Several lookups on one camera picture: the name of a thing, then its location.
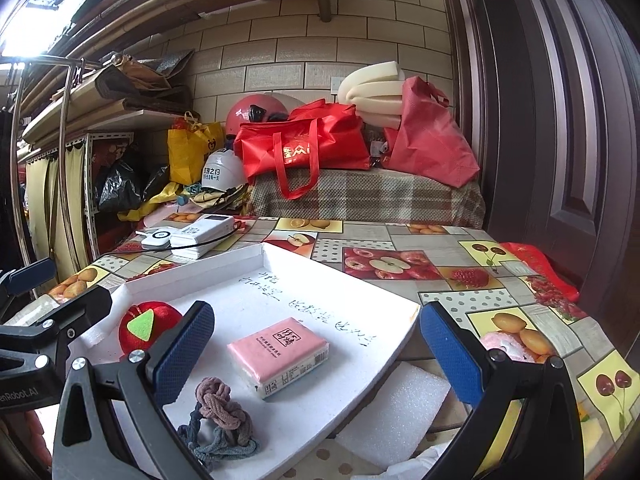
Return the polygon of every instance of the white helmet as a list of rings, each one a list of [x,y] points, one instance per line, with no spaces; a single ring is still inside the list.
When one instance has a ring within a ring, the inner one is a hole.
[[[230,187],[239,187],[246,182],[242,160],[231,150],[211,153],[202,168],[202,187],[226,191]]]

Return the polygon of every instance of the red bag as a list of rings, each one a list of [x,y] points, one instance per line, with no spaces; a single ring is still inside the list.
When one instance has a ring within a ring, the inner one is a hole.
[[[368,170],[369,151],[354,105],[324,99],[293,110],[282,123],[243,123],[234,141],[247,178],[276,171],[282,195],[300,198],[318,183],[320,168]],[[286,168],[309,167],[308,184],[289,190]]]
[[[580,298],[580,292],[578,292],[578,289],[562,280],[562,278],[556,274],[549,263],[549,260],[539,248],[533,245],[517,244],[513,242],[502,243],[501,245],[511,254],[519,257],[519,259],[525,262],[537,273],[542,274],[546,279],[553,283],[569,301],[572,301],[573,303],[578,301],[578,298]]]
[[[382,157],[382,166],[451,187],[472,180],[480,167],[448,106],[446,95],[431,83],[417,76],[407,79],[402,85],[400,129],[385,128],[392,151]]]

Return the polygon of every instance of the white device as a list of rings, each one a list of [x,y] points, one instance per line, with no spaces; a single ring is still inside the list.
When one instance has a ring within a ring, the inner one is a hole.
[[[218,245],[225,236],[234,230],[236,219],[226,215],[203,215],[193,224],[180,229],[171,235],[171,249],[176,256],[183,256],[192,260],[197,260],[204,256],[210,249]],[[179,249],[180,247],[200,244],[212,241],[199,247]]]
[[[175,227],[161,227],[151,234],[142,231],[136,231],[136,233],[139,235],[145,235],[146,237],[141,242],[143,249],[160,250],[169,246],[171,235],[177,231],[178,229]]]

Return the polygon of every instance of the screw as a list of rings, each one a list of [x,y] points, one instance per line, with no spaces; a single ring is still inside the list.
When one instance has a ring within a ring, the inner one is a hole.
[[[49,358],[46,355],[36,357],[36,368],[44,368],[49,364]]]
[[[74,361],[71,363],[71,367],[74,370],[80,370],[81,368],[84,368],[85,364],[86,359],[84,357],[79,357],[78,359],[74,359]]]
[[[129,354],[129,361],[132,363],[139,363],[144,358],[145,358],[144,350],[134,350]]]
[[[491,350],[489,350],[489,357],[491,358],[491,361],[501,363],[507,358],[507,354],[505,354],[502,350],[492,348]]]
[[[551,357],[549,358],[549,362],[551,363],[551,365],[552,365],[552,367],[553,367],[553,368],[558,368],[558,369],[560,369],[560,368],[562,368],[562,367],[564,366],[564,362],[562,361],[562,359],[561,359],[561,358],[559,358],[559,357],[558,357],[558,356],[556,356],[556,355],[551,356]]]

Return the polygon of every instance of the red helmet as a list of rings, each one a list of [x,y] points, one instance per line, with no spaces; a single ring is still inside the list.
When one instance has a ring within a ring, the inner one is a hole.
[[[226,116],[227,135],[237,135],[241,123],[266,123],[275,119],[285,121],[289,113],[285,106],[269,94],[247,95],[231,107]]]

